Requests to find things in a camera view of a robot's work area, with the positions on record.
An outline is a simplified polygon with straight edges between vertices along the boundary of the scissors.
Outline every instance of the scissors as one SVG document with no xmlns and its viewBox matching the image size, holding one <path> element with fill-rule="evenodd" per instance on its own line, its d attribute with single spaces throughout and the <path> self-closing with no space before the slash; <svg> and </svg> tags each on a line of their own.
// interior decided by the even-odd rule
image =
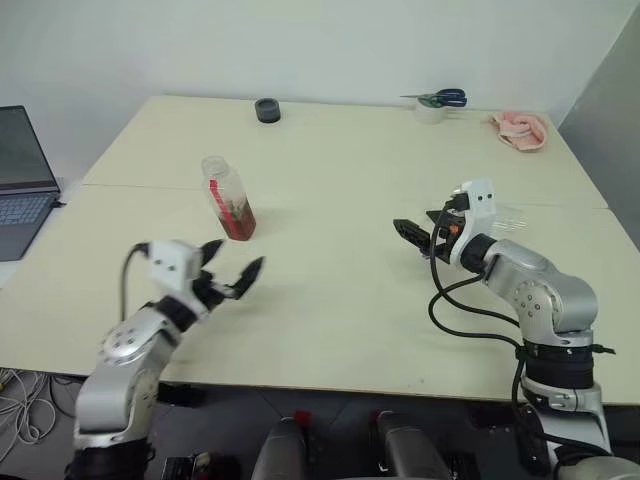
<svg viewBox="0 0 640 480">
<path fill-rule="evenodd" d="M 427 107 L 464 107 L 467 105 L 467 94 L 461 88 L 443 88 L 436 93 L 422 95 L 403 95 L 402 98 L 417 98 Z"/>
</svg>

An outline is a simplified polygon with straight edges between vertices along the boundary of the white wall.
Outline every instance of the white wall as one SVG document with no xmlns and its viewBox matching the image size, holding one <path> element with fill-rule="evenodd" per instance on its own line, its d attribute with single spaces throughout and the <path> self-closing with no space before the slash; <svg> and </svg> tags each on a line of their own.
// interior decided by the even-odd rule
<svg viewBox="0 0 640 480">
<path fill-rule="evenodd" d="M 151 94 L 366 104 L 464 87 L 559 122 L 638 0 L 0 0 L 0 104 L 78 175 Z"/>
</svg>

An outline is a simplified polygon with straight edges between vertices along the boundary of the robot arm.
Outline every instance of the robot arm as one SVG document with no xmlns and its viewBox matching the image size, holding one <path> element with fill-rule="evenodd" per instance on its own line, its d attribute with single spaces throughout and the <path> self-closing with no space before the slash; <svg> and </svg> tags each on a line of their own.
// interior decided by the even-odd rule
<svg viewBox="0 0 640 480">
<path fill-rule="evenodd" d="M 433 252 L 446 263 L 481 274 L 483 283 L 517 313 L 524 345 L 518 349 L 512 397 L 520 458 L 527 470 L 550 473 L 576 453 L 582 458 L 610 455 L 592 353 L 613 351 L 593 345 L 595 294 L 586 282 L 559 272 L 538 253 L 491 238 L 494 201 L 489 180 L 463 184 L 442 211 L 427 212 L 440 243 L 408 220 L 394 225 L 423 255 Z M 529 402 L 522 409 L 517 407 L 518 386 Z"/>
<path fill-rule="evenodd" d="M 160 374 L 182 334 L 227 298 L 239 299 L 256 280 L 263 258 L 250 263 L 234 285 L 221 285 L 201 270 L 222 241 L 195 248 L 179 241 L 140 244 L 151 278 L 164 297 L 111 330 L 76 403 L 70 479 L 142 479 Z"/>
</svg>

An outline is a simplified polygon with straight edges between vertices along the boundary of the table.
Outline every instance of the table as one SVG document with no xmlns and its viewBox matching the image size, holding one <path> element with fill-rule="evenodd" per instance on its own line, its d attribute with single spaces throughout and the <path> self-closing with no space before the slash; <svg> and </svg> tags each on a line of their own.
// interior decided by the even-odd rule
<svg viewBox="0 0 640 480">
<path fill-rule="evenodd" d="M 357 216 L 336 215 L 313 195 L 291 204 L 253 193 L 254 238 L 227 242 L 211 269 L 232 282 L 246 263 L 265 255 L 264 272 L 241 301 L 225 303 L 187 333 L 164 380 L 508 398 L 511 348 L 447 336 L 426 317 L 433 282 L 391 223 L 412 213 L 421 218 L 419 205 L 361 195 L 352 203 Z M 640 364 L 634 245 L 607 209 L 512 206 L 527 227 L 499 236 L 544 252 L 598 295 L 596 340 L 618 351 L 597 358 L 604 401 L 640 403 L 640 385 L 628 381 Z M 0 291 L 0 364 L 88 374 L 98 342 L 117 322 L 117 279 L 128 248 L 145 239 L 199 244 L 221 236 L 201 191 L 82 186 Z M 440 272 L 445 284 L 465 276 L 446 265 Z M 132 264 L 129 292 L 130 311 L 157 298 L 141 260 Z M 459 298 L 508 312 L 481 286 Z M 518 336 L 495 319 L 446 305 L 438 313 L 454 328 Z"/>
<path fill-rule="evenodd" d="M 283 102 L 281 111 L 261 124 L 248 100 L 152 97 L 84 183 L 198 189 L 202 158 L 222 155 L 252 195 L 268 188 L 292 203 L 311 189 L 318 202 L 375 192 L 440 205 L 455 185 L 488 176 L 498 201 L 607 207 L 553 127 L 543 150 L 523 154 L 498 141 L 487 112 L 424 125 L 397 107 Z"/>
<path fill-rule="evenodd" d="M 640 386 L 627 380 L 640 360 L 631 301 L 640 255 L 555 129 L 531 155 L 500 143 L 486 112 L 427 126 L 401 108 L 283 103 L 282 111 L 280 122 L 262 125 L 249 101 L 150 99 L 0 291 L 0 365 L 88 374 L 117 322 L 130 246 L 224 237 L 199 168 L 220 154 L 239 170 L 258 227 L 251 241 L 228 242 L 211 268 L 233 282 L 265 255 L 265 269 L 240 302 L 193 327 L 163 379 L 507 399 L 511 349 L 449 337 L 428 322 L 433 282 L 391 223 L 424 223 L 424 210 L 440 207 L 456 184 L 491 176 L 497 200 L 528 224 L 498 236 L 596 291 L 597 341 L 619 352 L 597 361 L 604 400 L 640 403 Z M 440 270 L 445 284 L 464 276 Z M 129 285 L 130 311 L 157 298 L 140 260 Z M 480 286 L 459 295 L 508 312 Z M 454 328 L 518 336 L 495 319 L 446 305 L 438 312 Z"/>
</svg>

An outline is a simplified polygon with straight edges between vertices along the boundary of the red liquid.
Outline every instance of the red liquid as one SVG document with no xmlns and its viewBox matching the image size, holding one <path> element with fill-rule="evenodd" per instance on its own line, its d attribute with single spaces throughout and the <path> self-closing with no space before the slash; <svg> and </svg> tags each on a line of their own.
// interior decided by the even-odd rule
<svg viewBox="0 0 640 480">
<path fill-rule="evenodd" d="M 256 229 L 256 219 L 253 216 L 249 202 L 245 202 L 239 211 L 231 212 L 233 225 L 229 225 L 224 215 L 220 215 L 218 219 L 222 224 L 222 228 L 232 240 L 249 240 L 253 231 Z"/>
</svg>

